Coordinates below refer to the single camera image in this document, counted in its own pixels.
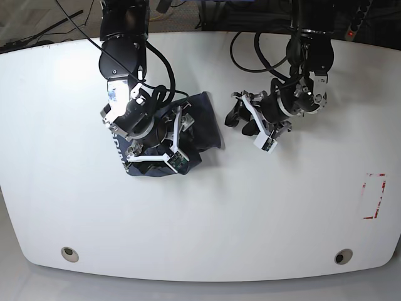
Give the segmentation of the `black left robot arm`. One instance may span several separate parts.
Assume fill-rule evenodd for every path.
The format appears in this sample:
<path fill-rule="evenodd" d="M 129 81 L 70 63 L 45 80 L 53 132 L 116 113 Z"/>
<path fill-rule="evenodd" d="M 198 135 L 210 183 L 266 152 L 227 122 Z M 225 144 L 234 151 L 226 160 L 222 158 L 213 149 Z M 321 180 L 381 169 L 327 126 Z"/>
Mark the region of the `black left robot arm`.
<path fill-rule="evenodd" d="M 249 69 L 234 65 L 248 73 L 273 75 L 269 92 L 259 94 L 235 92 L 234 108 L 226 115 L 225 126 L 235 127 L 240 120 L 246 125 L 242 134 L 253 136 L 266 129 L 272 138 L 282 130 L 290 130 L 290 118 L 315 114 L 326 105 L 328 72 L 335 54 L 331 44 L 334 30 L 333 1 L 291 1 L 291 18 L 272 17 L 253 29 L 253 47 L 263 65 Z M 283 59 L 271 64 L 263 55 L 260 37 L 273 28 L 289 31 L 290 39 Z"/>

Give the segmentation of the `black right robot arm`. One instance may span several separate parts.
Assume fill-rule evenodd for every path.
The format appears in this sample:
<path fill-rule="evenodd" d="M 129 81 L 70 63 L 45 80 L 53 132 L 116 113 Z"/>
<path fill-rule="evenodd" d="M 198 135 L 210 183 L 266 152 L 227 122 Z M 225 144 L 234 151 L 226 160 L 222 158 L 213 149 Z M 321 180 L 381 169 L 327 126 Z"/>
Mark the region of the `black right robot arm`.
<path fill-rule="evenodd" d="M 101 112 L 103 124 L 127 143 L 123 165 L 146 175 L 166 168 L 186 174 L 190 155 L 180 146 L 183 133 L 194 119 L 185 114 L 187 99 L 174 102 L 178 93 L 174 72 L 167 59 L 148 42 L 148 1 L 102 1 L 99 70 L 107 81 L 108 103 Z M 147 89 L 147 52 L 167 69 L 169 86 Z"/>

